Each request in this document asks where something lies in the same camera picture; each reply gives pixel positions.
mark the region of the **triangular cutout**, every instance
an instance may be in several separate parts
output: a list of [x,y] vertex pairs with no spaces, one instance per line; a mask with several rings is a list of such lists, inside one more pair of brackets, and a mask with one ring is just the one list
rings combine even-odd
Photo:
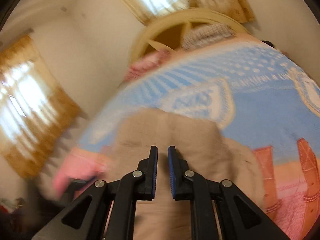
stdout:
[[250,229],[261,223],[261,218],[239,196],[234,196],[233,199],[245,229]]
[[87,210],[92,201],[92,196],[87,196],[82,202],[80,202],[73,210],[71,210],[62,219],[62,223],[70,226],[74,229],[79,229],[81,227],[82,221],[87,213]]

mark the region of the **pillow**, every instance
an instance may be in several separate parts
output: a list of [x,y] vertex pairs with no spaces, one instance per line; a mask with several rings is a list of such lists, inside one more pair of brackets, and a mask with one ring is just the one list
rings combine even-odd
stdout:
[[184,50],[197,49],[234,35],[235,32],[226,24],[201,25],[191,29],[183,37],[181,48]]
[[148,71],[160,67],[170,58],[170,52],[167,49],[161,49],[145,55],[143,58],[132,63],[124,77],[124,82],[138,79],[144,76]]

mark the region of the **curved wooden headboard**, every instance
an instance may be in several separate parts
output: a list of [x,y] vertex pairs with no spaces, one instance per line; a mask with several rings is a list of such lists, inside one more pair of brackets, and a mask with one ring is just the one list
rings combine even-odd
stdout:
[[190,29],[202,24],[225,23],[237,33],[248,33],[236,20],[205,8],[193,8],[172,13],[152,22],[132,46],[131,62],[163,48],[176,50]]

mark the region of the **striped pillow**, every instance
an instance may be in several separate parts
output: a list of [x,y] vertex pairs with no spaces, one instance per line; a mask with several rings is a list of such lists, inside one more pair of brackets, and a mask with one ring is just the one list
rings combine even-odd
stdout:
[[184,50],[197,49],[234,35],[235,32],[226,24],[201,25],[190,30],[183,37],[181,48]]

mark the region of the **pink fabric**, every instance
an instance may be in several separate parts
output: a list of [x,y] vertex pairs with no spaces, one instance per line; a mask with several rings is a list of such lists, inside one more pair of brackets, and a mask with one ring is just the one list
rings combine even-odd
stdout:
[[109,158],[74,147],[65,158],[63,165],[53,180],[53,188],[60,198],[69,185],[70,178],[89,179],[105,173],[110,164]]
[[124,77],[124,82],[144,76],[148,71],[159,68],[169,58],[170,52],[167,49],[162,49],[147,54],[143,58],[130,65]]

